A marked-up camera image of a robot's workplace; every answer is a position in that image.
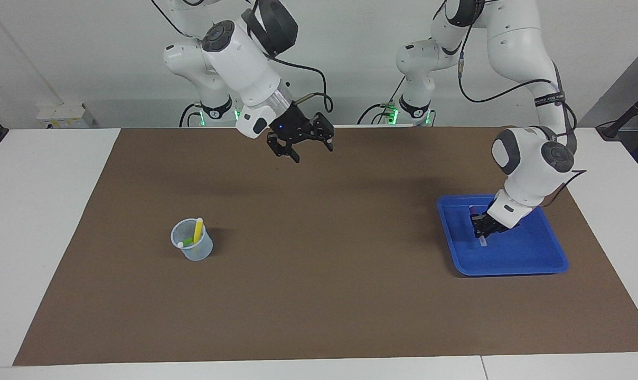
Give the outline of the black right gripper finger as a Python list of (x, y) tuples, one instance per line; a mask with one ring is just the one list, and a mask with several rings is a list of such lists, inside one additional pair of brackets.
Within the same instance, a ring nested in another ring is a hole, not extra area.
[(301, 161), (299, 154), (293, 149), (293, 144), (291, 142), (283, 145), (279, 143), (277, 136), (268, 136), (267, 144), (277, 157), (288, 156), (295, 163), (299, 163)]
[(317, 140), (323, 142), (324, 146), (332, 152), (334, 150), (333, 137), (334, 127), (331, 122), (321, 112), (317, 112), (313, 118), (313, 133)]

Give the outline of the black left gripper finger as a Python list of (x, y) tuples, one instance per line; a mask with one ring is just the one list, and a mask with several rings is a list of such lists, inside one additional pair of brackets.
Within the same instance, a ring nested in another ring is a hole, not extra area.
[(473, 229), (476, 238), (488, 238), (496, 231), (497, 222), (490, 215), (473, 215)]

